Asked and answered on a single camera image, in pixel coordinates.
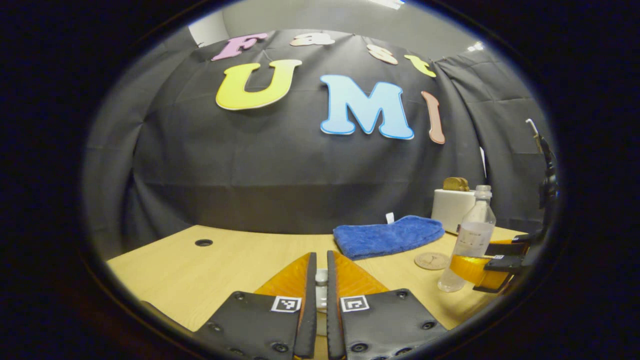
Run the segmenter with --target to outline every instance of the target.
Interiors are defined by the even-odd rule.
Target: ceiling light
[[[387,8],[398,10],[400,6],[404,4],[402,0],[369,0],[372,3],[376,3],[378,5],[386,6]]]
[[[469,51],[476,51],[476,50],[483,50],[484,49],[484,45],[478,41],[476,42],[473,46],[470,46],[467,48],[467,50]]]

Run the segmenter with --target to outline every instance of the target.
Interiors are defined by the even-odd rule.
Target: white wall
[[[189,25],[193,40],[203,47],[229,38],[222,11],[211,13]]]
[[[244,0],[222,10],[230,37],[278,29],[325,29],[377,38],[434,60],[481,40],[422,6],[394,10],[366,0]]]

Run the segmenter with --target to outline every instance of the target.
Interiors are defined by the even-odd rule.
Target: round coaster
[[[415,257],[415,264],[427,270],[440,270],[447,266],[449,257],[439,252],[425,252]]]

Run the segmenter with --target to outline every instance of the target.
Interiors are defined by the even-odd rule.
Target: foam letter
[[[222,49],[222,51],[220,51],[220,54],[214,56],[213,59],[211,59],[211,61],[216,61],[216,60],[226,59],[226,58],[233,58],[234,56],[240,55],[242,54],[242,51],[240,51],[241,47],[244,50],[247,50],[251,46],[254,46],[256,41],[258,41],[258,39],[265,39],[268,36],[269,35],[265,33],[261,33],[261,34],[246,35],[246,36],[237,37],[237,38],[230,38],[225,48]]]
[[[411,63],[413,64],[413,66],[418,69],[419,72],[427,75],[427,76],[431,76],[432,78],[436,77],[436,73],[429,70],[429,64],[427,64],[426,62],[422,61],[419,57],[414,56],[414,55],[405,55],[405,58],[408,58],[409,60],[411,60]]]
[[[371,54],[374,58],[382,60],[385,63],[398,65],[398,61],[395,57],[393,57],[391,51],[385,49],[384,47],[369,44],[367,45],[367,49],[369,49],[369,54]]]
[[[431,130],[429,130],[429,137],[431,141],[435,143],[444,143],[444,134],[442,133],[442,125],[440,123],[440,112],[438,111],[438,99],[435,96],[423,91],[422,97],[427,102],[427,108],[429,108],[429,121],[431,122]]]
[[[331,36],[326,33],[309,33],[301,34],[293,38],[290,44],[293,46],[305,46],[305,45],[331,45],[335,40],[331,39]]]
[[[373,132],[378,115],[382,112],[383,122],[378,129],[383,136],[403,140],[413,138],[413,130],[404,115],[400,86],[379,82],[367,97],[348,76],[323,75],[320,81],[329,88],[329,118],[320,125],[324,133],[352,134],[356,127],[348,120],[347,112],[351,108],[362,131],[367,134]]]
[[[302,64],[300,60],[276,60],[269,63],[273,67],[271,84],[258,92],[246,92],[244,86],[249,75],[260,68],[258,63],[236,65],[225,70],[225,79],[220,84],[216,103],[223,109],[243,110],[261,108],[273,104],[287,95],[291,87],[293,69]]]

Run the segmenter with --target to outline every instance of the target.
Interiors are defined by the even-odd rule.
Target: yellow letter u
[[[216,103],[223,109],[243,110],[254,109],[273,104],[280,100],[291,87],[293,69],[301,65],[300,60],[276,60],[269,63],[273,67],[271,84],[258,92],[246,92],[244,86],[249,75],[260,68],[259,63],[248,63],[230,67],[225,70],[225,79],[220,84]]]

